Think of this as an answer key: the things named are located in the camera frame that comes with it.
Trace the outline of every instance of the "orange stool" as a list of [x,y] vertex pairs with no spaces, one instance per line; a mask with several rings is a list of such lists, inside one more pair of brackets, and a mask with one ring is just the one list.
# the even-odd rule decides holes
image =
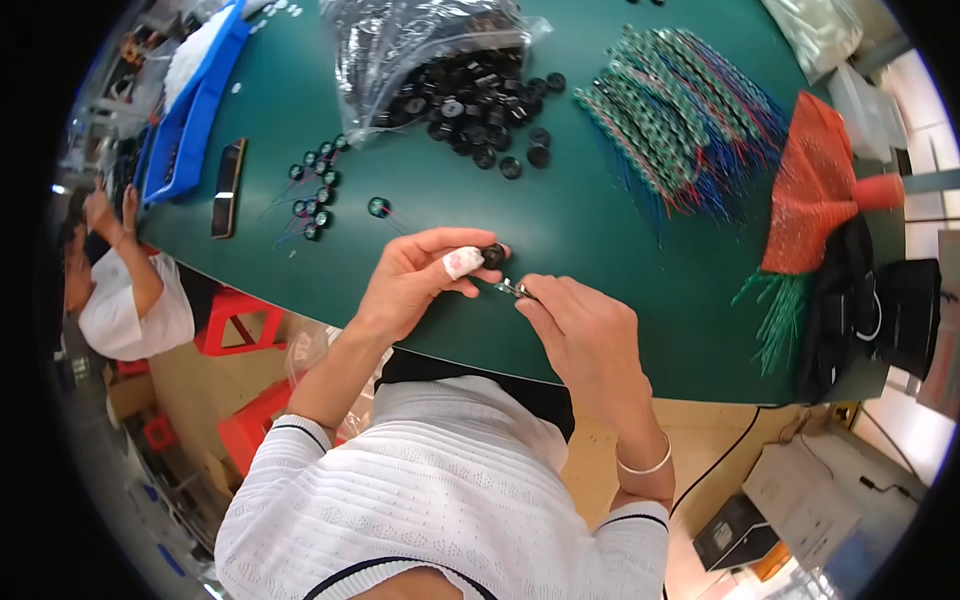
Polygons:
[[122,360],[117,361],[117,372],[125,377],[139,375],[142,372],[150,372],[150,363],[146,358],[134,360],[131,363],[125,363]]
[[278,381],[232,417],[217,424],[221,442],[244,477],[250,471],[256,449],[274,424],[273,415],[287,407],[292,393],[289,381]]
[[147,442],[154,452],[162,452],[170,446],[177,445],[179,441],[166,415],[150,419],[150,422],[143,426],[143,435],[147,437]]
[[[240,323],[239,315],[267,311],[267,319],[263,324],[263,331],[260,332],[260,339],[254,341],[250,332]],[[200,354],[207,356],[229,356],[231,354],[240,354],[241,352],[251,352],[264,348],[285,349],[286,342],[274,342],[276,331],[280,327],[280,319],[283,318],[283,309],[277,308],[263,300],[257,300],[247,296],[243,292],[238,292],[233,288],[221,288],[217,295],[213,297],[213,306],[210,309],[210,320],[206,323],[204,330],[197,334],[193,339],[194,345]],[[233,323],[233,326],[240,332],[244,343],[238,346],[229,346],[224,348],[224,329],[227,327],[227,321]]]

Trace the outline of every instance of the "green table surface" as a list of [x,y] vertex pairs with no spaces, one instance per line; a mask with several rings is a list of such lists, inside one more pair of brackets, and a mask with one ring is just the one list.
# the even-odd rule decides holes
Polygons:
[[[767,305],[730,300],[760,262],[774,173],[748,190],[743,225],[674,217],[663,248],[599,152],[588,120],[570,96],[604,67],[604,49],[620,27],[687,28],[753,78],[792,113],[804,75],[786,40],[757,0],[650,3],[524,0],[525,14],[546,17],[553,33],[532,49],[525,75],[560,71],[567,92],[545,101],[535,126],[553,133],[552,163],[536,170],[524,158],[526,130],[509,152],[523,176],[505,180],[477,169],[431,140],[423,126],[380,135],[337,159],[342,173],[332,226],[314,243],[297,237],[273,249],[291,219],[290,205],[264,213],[290,165],[341,130],[330,37],[316,3],[294,18],[278,12],[252,35],[228,80],[210,132],[200,184],[143,215],[144,241],[213,278],[327,324],[352,317],[384,244],[397,233],[367,213],[368,200],[392,203],[394,222],[410,233],[438,226],[487,228],[511,246],[506,276],[569,275],[637,313],[643,368],[657,396],[782,405],[792,402],[786,361],[761,377],[751,362]],[[237,94],[233,83],[242,84]],[[827,98],[822,88],[815,89]],[[210,238],[211,202],[220,153],[249,139],[234,235]],[[875,165],[857,165],[861,175]],[[303,186],[310,193],[315,185]],[[868,215],[876,261],[903,257],[903,215]],[[480,298],[441,295],[402,348],[485,370],[557,382],[540,340],[511,298],[481,284]],[[833,398],[878,396],[887,369],[858,362]]]

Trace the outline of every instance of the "bandaged finger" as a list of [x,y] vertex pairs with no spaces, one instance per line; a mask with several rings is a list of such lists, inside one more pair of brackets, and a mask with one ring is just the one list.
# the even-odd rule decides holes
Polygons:
[[454,281],[482,266],[483,254],[473,246],[463,246],[444,256],[444,270]]

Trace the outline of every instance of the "hand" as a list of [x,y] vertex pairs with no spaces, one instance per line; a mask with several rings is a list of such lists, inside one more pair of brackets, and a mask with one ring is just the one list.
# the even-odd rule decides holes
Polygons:
[[570,277],[528,275],[520,283],[537,299],[517,300],[516,309],[570,394],[613,431],[630,430],[653,396],[640,367],[636,313]]
[[127,184],[127,189],[123,191],[123,228],[134,233],[136,229],[136,210],[140,205],[140,199],[136,188],[131,183]]
[[111,246],[115,246],[123,237],[124,230],[113,213],[113,207],[110,206],[102,175],[97,175],[96,189],[84,201],[84,214],[87,224]]
[[[367,292],[351,324],[388,345],[410,335],[430,302],[443,291],[458,291],[476,298],[480,291],[466,277],[450,279],[443,257],[463,246],[483,248],[496,242],[496,234],[482,229],[436,228],[398,237],[383,249]],[[510,249],[504,246],[507,255]],[[477,269],[470,275],[496,283],[499,271]]]

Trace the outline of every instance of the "black pants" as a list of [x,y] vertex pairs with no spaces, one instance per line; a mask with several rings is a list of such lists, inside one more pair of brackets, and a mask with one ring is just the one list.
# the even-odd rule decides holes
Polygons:
[[[97,264],[97,261],[109,250],[110,244],[95,231],[91,231],[86,236],[84,253],[90,265]],[[190,303],[194,331],[200,333],[210,320],[210,309],[213,307],[213,297],[217,293],[218,283],[179,263],[177,263],[177,270],[180,271],[180,285],[183,286],[183,293],[186,294],[186,299]]]
[[576,423],[573,420],[573,404],[570,402],[570,392],[564,386],[480,371],[472,367],[464,367],[396,348],[394,355],[383,366],[383,375],[376,380],[373,388],[376,390],[382,383],[436,381],[437,379],[447,379],[461,375],[477,375],[493,381],[504,392],[519,402],[523,408],[533,413],[534,417],[557,425],[557,428],[564,434],[564,439],[570,441]]

